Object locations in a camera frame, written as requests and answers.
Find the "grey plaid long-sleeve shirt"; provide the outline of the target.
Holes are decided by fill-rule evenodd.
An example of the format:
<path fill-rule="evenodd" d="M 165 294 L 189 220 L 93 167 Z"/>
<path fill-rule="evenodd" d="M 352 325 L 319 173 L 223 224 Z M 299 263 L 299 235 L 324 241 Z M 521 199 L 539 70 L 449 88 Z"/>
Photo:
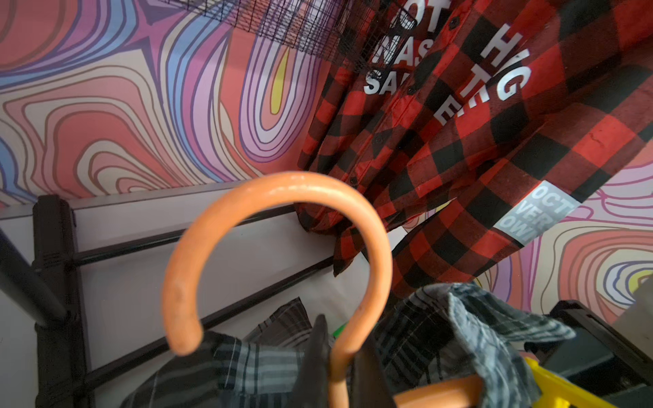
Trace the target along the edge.
<path fill-rule="evenodd" d="M 312 331 L 300 299 L 245 338 L 209 331 L 123 400 L 126 407 L 284 407 Z M 556 319 L 515 309 L 474 284 L 418 289 L 379 321 L 372 338 L 392 394 L 478 375 L 483 407 L 528 407 L 540 397 L 517 343 L 574 338 Z"/>

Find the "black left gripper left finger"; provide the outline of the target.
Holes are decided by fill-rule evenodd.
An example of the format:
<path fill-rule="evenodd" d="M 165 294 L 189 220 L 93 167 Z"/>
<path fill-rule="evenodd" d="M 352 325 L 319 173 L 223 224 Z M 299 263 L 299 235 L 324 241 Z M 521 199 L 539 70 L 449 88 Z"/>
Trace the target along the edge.
<path fill-rule="evenodd" d="M 316 317 L 304 360 L 292 388 L 287 406 L 290 408 L 328 407 L 329 333 L 324 314 Z"/>

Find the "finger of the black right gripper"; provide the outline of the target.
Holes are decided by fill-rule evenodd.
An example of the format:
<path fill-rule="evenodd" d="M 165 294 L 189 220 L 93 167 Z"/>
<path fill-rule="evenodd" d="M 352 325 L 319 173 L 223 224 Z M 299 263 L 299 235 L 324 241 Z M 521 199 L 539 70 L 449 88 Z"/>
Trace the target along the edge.
<path fill-rule="evenodd" d="M 526 343 L 542 367 L 616 407 L 652 406 L 652 360 L 576 300 L 559 301 L 549 316 L 575 338 Z"/>

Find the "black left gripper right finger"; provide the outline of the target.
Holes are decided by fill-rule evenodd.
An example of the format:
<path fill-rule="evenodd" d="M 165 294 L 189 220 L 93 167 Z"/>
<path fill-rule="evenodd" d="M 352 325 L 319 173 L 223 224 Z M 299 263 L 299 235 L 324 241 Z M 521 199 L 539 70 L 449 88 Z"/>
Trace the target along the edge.
<path fill-rule="evenodd" d="M 396 407 L 372 335 L 367 338 L 352 362 L 350 407 Z"/>

